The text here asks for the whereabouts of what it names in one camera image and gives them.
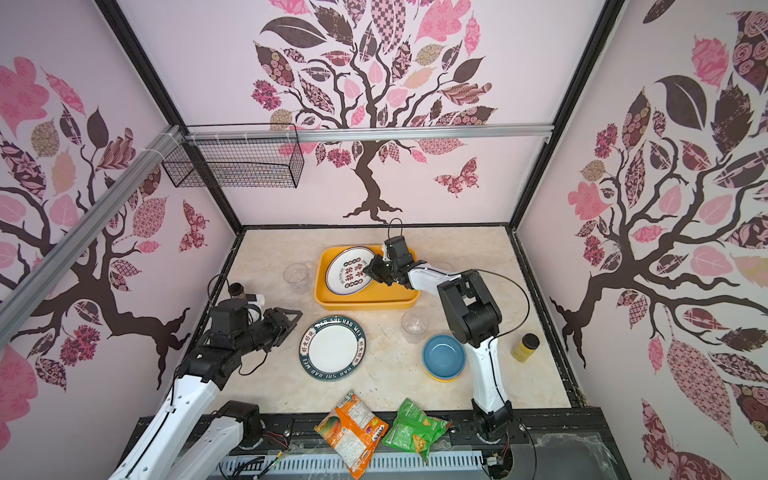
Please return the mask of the white plate green band rim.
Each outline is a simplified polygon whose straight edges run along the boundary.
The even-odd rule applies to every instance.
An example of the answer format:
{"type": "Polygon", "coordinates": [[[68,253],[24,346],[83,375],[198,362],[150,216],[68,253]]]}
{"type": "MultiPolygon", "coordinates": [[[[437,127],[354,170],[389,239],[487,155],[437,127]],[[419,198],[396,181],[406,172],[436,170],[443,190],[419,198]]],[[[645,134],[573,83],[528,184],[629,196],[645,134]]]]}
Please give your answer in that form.
{"type": "Polygon", "coordinates": [[[339,381],[354,372],[367,350],[362,326],[344,315],[331,315],[312,324],[299,345],[303,370],[316,380],[339,381]]]}

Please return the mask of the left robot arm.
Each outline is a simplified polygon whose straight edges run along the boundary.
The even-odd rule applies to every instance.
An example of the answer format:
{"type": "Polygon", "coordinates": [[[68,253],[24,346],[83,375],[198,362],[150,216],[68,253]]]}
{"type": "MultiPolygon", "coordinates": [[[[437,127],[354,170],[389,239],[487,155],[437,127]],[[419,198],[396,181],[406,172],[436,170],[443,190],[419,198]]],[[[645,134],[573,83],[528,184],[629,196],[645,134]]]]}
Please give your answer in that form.
{"type": "Polygon", "coordinates": [[[213,307],[209,328],[181,361],[165,400],[110,477],[205,479],[232,450],[258,444],[265,429],[259,407],[230,400],[213,415],[202,436],[184,448],[243,358],[282,345],[302,316],[299,310],[262,309],[242,298],[213,307]]]}

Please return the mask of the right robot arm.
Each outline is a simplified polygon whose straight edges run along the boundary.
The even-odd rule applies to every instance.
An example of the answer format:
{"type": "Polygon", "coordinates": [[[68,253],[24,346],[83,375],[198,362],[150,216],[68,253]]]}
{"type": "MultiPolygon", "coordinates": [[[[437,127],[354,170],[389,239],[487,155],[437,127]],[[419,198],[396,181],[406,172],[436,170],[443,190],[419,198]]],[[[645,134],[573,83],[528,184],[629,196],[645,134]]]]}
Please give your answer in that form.
{"type": "Polygon", "coordinates": [[[473,417],[481,438],[497,437],[513,418],[503,386],[497,337],[502,313],[481,274],[453,273],[417,260],[403,236],[387,239],[364,272],[374,281],[433,294],[453,337],[464,347],[473,375],[473,417]]]}

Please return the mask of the white plate red green print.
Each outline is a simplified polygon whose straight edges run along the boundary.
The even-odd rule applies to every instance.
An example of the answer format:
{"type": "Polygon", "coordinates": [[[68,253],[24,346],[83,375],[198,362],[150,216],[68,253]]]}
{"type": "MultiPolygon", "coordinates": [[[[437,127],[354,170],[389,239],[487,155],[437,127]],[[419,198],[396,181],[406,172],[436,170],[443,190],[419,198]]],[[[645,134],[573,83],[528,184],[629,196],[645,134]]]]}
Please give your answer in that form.
{"type": "Polygon", "coordinates": [[[364,246],[342,250],[330,262],[325,273],[325,284],[335,295],[349,296],[366,289],[372,278],[364,269],[374,259],[375,253],[364,246]]]}

